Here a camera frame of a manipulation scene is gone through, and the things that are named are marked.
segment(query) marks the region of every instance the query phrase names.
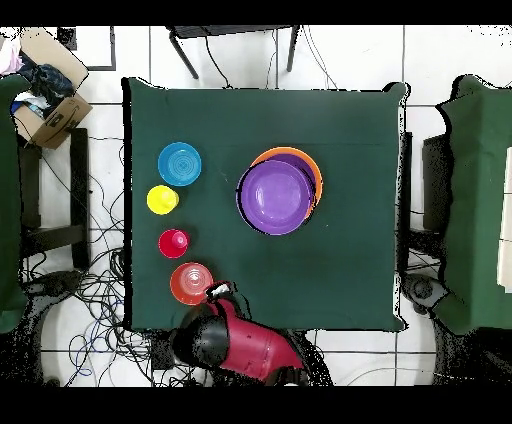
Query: plastic cup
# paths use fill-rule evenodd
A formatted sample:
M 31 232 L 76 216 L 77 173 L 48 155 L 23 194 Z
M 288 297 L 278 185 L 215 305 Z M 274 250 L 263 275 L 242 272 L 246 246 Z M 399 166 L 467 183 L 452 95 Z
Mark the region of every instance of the plastic cup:
M 149 190 L 146 201 L 151 212 L 165 215 L 178 206 L 180 198 L 173 189 L 158 185 Z
M 171 275 L 171 292 L 185 305 L 198 305 L 206 298 L 205 291 L 213 285 L 208 268 L 196 262 L 180 265 Z
M 158 248 L 162 255 L 170 259 L 183 256 L 190 242 L 189 235 L 183 230 L 167 230 L 158 239 Z

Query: plastic bowl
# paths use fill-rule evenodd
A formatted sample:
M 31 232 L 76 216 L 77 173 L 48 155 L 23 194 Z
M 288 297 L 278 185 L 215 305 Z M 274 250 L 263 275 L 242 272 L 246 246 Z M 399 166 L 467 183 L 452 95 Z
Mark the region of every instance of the plastic bowl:
M 273 149 L 267 150 L 266 152 L 263 152 L 261 155 L 259 155 L 254 162 L 251 164 L 251 166 L 256 165 L 257 163 L 263 162 L 267 159 L 273 159 L 276 155 L 295 155 L 298 158 L 302 159 L 310 168 L 310 170 L 313 173 L 314 176 L 314 183 L 315 183 L 315 203 L 312 204 L 309 208 L 309 211 L 306 215 L 306 218 L 309 217 L 313 209 L 316 205 L 318 205 L 318 202 L 320 202 L 320 198 L 322 197 L 322 187 L 323 187 L 323 180 L 322 180 L 322 174 L 320 172 L 320 168 L 316 164 L 316 162 L 305 152 L 299 149 L 295 149 L 293 147 L 274 147 Z
M 249 168 L 236 190 L 244 220 L 269 235 L 284 235 L 299 228 L 313 197 L 308 177 L 295 166 L 277 160 Z
M 201 173 L 201 156 L 190 144 L 171 143 L 158 156 L 158 172 L 167 184 L 187 186 Z

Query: black table frame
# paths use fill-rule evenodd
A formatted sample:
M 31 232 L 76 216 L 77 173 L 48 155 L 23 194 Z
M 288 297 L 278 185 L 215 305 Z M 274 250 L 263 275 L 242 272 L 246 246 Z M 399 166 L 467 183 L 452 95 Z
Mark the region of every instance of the black table frame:
M 22 257 L 71 245 L 73 266 L 86 270 L 90 266 L 89 243 L 89 159 L 87 129 L 71 131 L 69 149 L 71 166 L 70 209 L 71 225 L 40 228 L 39 215 L 39 161 L 41 148 L 27 145 L 23 139 L 19 147 L 22 196 Z
M 290 47 L 288 49 L 288 63 L 286 66 L 286 70 L 288 72 L 292 71 L 293 68 L 293 58 L 295 55 L 295 45 L 297 44 L 297 36 L 299 35 L 300 25 L 212 25 L 212 26 L 189 26 L 189 27 L 175 27 L 175 26 L 167 26 L 166 28 L 169 30 L 169 40 L 173 45 L 176 53 L 180 56 L 181 60 L 191 73 L 194 79 L 199 79 L 199 75 L 196 70 L 188 60 L 187 55 L 183 51 L 178 42 L 177 38 L 187 39 L 187 38 L 199 38 L 205 36 L 216 36 L 216 35 L 226 35 L 226 34 L 236 34 L 236 33 L 244 33 L 244 32 L 254 32 L 254 31 L 268 31 L 268 30 L 279 30 L 283 28 L 292 27 L 292 33 L 290 37 Z

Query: white tile floor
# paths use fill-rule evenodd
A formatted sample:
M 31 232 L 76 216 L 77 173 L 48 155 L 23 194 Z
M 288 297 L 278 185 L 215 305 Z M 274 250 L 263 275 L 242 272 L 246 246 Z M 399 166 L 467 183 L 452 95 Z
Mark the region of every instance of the white tile floor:
M 98 34 L 108 33 L 104 27 L 98 31 Z M 104 60 L 108 60 L 108 55 L 103 51 L 104 46 L 96 46 L 100 41 L 87 39 L 86 34 L 90 32 L 90 28 L 87 31 L 78 28 L 80 51 L 77 54 L 86 65 L 97 65 L 87 63 L 97 57 L 94 49 L 101 50 Z M 412 131 L 414 137 L 412 210 L 421 212 L 422 141 L 445 131 L 444 122 L 433 106 L 448 99 L 453 80 L 463 73 L 476 73 L 498 86 L 509 83 L 512 80 L 512 29 L 510 26 L 311 26 L 311 33 L 339 88 L 378 90 L 394 81 L 410 84 L 406 129 Z M 289 29 L 280 31 L 279 88 L 325 88 L 326 78 L 302 32 L 297 42 L 293 71 L 286 72 L 289 37 Z M 224 85 L 206 52 L 204 39 L 184 40 L 181 44 L 199 73 L 198 81 L 188 73 L 171 46 L 164 27 L 115 27 L 116 71 L 92 71 L 78 90 L 94 106 L 80 125 L 88 129 L 90 137 L 123 137 L 120 84 L 123 76 L 140 77 L 165 88 L 219 88 Z M 212 37 L 210 49 L 234 87 L 265 87 L 269 60 L 274 52 L 270 32 Z M 269 74 L 270 88 L 275 87 L 274 66 L 275 60 Z M 91 179 L 91 212 L 95 218 L 91 222 L 91 240 L 101 236 L 99 228 L 111 225 L 102 200 L 110 208 L 123 190 L 123 166 L 118 159 L 120 149 L 121 140 L 90 140 L 90 173 L 104 189 L 102 193 L 97 182 Z M 44 155 L 69 185 L 69 141 L 56 151 L 44 151 Z M 69 224 L 69 194 L 45 163 L 42 164 L 41 175 L 43 224 Z M 122 219 L 123 208 L 121 195 L 112 208 L 113 215 Z M 412 215 L 411 220 L 412 226 L 421 228 L 420 215 Z M 105 238 L 93 243 L 93 256 L 104 251 L 107 244 L 110 248 L 123 244 L 123 235 L 119 231 L 108 231 Z M 40 270 L 49 272 L 72 266 L 68 248 L 56 249 L 48 256 Z M 30 263 L 35 264 L 37 260 L 31 258 Z M 95 265 L 94 271 L 100 273 L 107 266 L 104 258 Z M 427 318 L 417 315 L 403 297 L 400 315 L 408 327 L 398 335 L 362 331 L 318 332 L 316 342 L 325 352 L 325 361 L 335 384 L 430 384 L 435 360 L 432 324 Z M 89 310 L 76 299 L 66 300 L 50 312 L 42 338 L 43 365 L 47 376 L 58 376 L 65 383 L 75 373 L 70 356 L 80 363 L 83 352 L 78 352 L 78 343 L 77 347 L 71 346 L 74 351 L 69 355 L 68 346 L 75 335 L 90 331 L 88 326 L 92 321 Z M 315 340 L 315 332 L 308 337 Z M 108 368 L 113 353 L 102 353 L 105 346 L 101 343 L 95 348 L 96 352 L 90 356 L 91 362 L 84 365 L 84 375 L 77 375 L 72 386 L 96 386 L 97 379 Z M 161 373 L 156 376 L 156 381 L 160 378 Z M 102 378 L 101 386 L 104 385 L 146 386 L 149 382 L 136 364 L 121 358 L 112 363 L 110 376 L 105 374 Z

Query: green tablecloth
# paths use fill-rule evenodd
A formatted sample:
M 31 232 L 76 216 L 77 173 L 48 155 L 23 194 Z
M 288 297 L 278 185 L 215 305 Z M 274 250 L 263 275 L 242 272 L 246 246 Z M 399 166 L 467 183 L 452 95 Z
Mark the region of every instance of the green tablecloth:
M 21 191 L 16 127 L 11 103 L 30 88 L 21 75 L 0 77 L 0 333 L 14 329 L 27 299 L 19 286 L 21 244 Z
M 512 147 L 512 91 L 466 75 L 440 105 L 454 157 L 453 201 L 445 234 L 444 278 L 450 294 L 435 312 L 451 331 L 512 329 L 512 294 L 497 284 L 507 148 Z
M 393 281 L 404 84 L 385 92 L 163 90 L 136 79 L 123 86 L 131 99 L 133 328 L 179 325 L 188 307 L 174 299 L 169 280 L 195 261 L 215 280 L 235 281 L 253 319 L 271 327 L 402 329 L 393 315 Z M 202 173 L 176 189 L 175 210 L 157 216 L 146 195 L 165 184 L 157 159 L 174 141 L 199 151 Z M 276 146 L 308 153 L 324 191 L 309 223 L 272 237 L 243 221 L 235 189 L 251 162 Z M 178 260 L 157 247 L 170 228 L 191 235 Z

